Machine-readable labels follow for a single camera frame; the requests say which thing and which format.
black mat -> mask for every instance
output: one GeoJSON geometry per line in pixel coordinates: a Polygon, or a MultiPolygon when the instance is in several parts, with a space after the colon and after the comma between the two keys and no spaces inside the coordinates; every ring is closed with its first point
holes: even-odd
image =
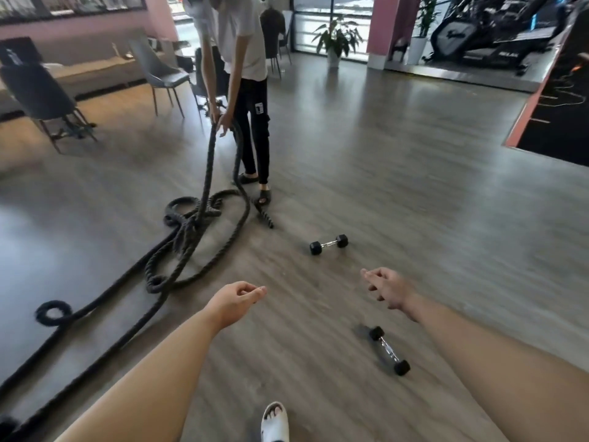
{"type": "Polygon", "coordinates": [[[578,57],[589,52],[588,36],[586,10],[573,26],[518,148],[589,166],[589,62],[578,57]]]}

sofa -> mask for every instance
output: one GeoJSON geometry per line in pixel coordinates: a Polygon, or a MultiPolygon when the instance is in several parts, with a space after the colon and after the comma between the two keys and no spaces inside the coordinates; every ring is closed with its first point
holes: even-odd
{"type": "MultiPolygon", "coordinates": [[[[144,36],[143,29],[121,29],[95,35],[63,38],[51,42],[35,41],[51,75],[72,98],[97,90],[143,79],[129,52],[129,39],[144,36]]],[[[168,65],[176,67],[170,42],[160,42],[158,54],[168,65]]],[[[18,112],[20,105],[0,80],[0,116],[18,112]]]]}

black pants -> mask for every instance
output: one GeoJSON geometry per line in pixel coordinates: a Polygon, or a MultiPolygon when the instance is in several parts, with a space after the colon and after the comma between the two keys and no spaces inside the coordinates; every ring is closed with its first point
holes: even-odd
{"type": "Polygon", "coordinates": [[[241,160],[246,168],[246,174],[258,172],[260,183],[268,183],[268,171],[270,166],[270,133],[268,132],[268,81],[252,81],[242,79],[239,85],[239,93],[235,103],[233,118],[239,124],[243,134],[243,154],[241,160]],[[250,136],[250,123],[247,113],[252,118],[252,134],[257,155],[254,161],[252,138],[250,136]]]}

white t-shirt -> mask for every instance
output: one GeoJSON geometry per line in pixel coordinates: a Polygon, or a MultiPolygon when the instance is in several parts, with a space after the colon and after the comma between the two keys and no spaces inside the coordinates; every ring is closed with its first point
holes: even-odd
{"type": "Polygon", "coordinates": [[[251,36],[243,61],[241,77],[263,81],[268,77],[266,48],[261,31],[258,6],[254,0],[223,0],[217,12],[210,0],[190,3],[184,0],[184,10],[194,19],[201,40],[212,37],[225,61],[225,71],[231,74],[237,36],[251,36]]]}

battle rope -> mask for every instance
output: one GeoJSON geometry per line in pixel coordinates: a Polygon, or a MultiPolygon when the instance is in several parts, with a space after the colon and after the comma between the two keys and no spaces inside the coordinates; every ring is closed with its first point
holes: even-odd
{"type": "MultiPolygon", "coordinates": [[[[188,284],[197,281],[210,271],[211,268],[225,255],[230,246],[235,242],[237,236],[243,227],[250,213],[251,199],[245,192],[239,182],[238,172],[241,161],[241,152],[243,148],[243,136],[239,126],[234,122],[233,131],[236,138],[237,151],[233,165],[233,182],[237,189],[225,189],[209,196],[211,189],[211,179],[213,176],[213,160],[216,143],[216,127],[211,128],[209,138],[209,150],[207,153],[207,168],[204,177],[204,186],[202,188],[202,197],[181,197],[173,200],[166,207],[164,223],[174,228],[173,231],[139,259],[132,267],[122,274],[109,288],[107,288],[99,297],[91,303],[82,307],[77,312],[73,312],[69,304],[60,300],[51,300],[37,309],[35,319],[40,324],[47,327],[57,327],[55,332],[23,363],[2,385],[0,385],[0,400],[19,384],[38,364],[38,362],[48,354],[48,352],[65,336],[70,326],[78,319],[84,318],[89,313],[95,311],[100,305],[109,301],[132,277],[141,269],[145,270],[146,288],[148,293],[158,293],[159,297],[156,303],[144,314],[137,323],[131,327],[122,337],[116,341],[105,353],[103,353],[94,363],[92,363],[84,372],[79,374],[51,400],[42,406],[35,414],[30,416],[25,422],[19,424],[18,421],[11,417],[4,417],[0,434],[0,442],[21,442],[23,438],[35,431],[52,413],[54,409],[60,406],[81,384],[88,380],[93,374],[99,371],[104,364],[124,347],[145,324],[160,310],[162,305],[168,299],[172,290],[180,289],[188,284]],[[221,215],[221,204],[223,198],[228,196],[241,196],[246,207],[241,215],[235,230],[223,247],[213,256],[209,262],[204,265],[196,274],[178,281],[182,270],[192,257],[194,250],[200,242],[203,234],[214,220],[221,215]],[[194,209],[186,214],[177,211],[180,205],[194,204],[194,209]],[[179,257],[178,264],[169,276],[158,273],[158,265],[171,252],[175,252],[179,257]],[[49,311],[59,310],[61,316],[52,318],[49,311]]],[[[262,211],[259,205],[255,204],[263,220],[270,228],[274,228],[271,218],[262,211]]]]}

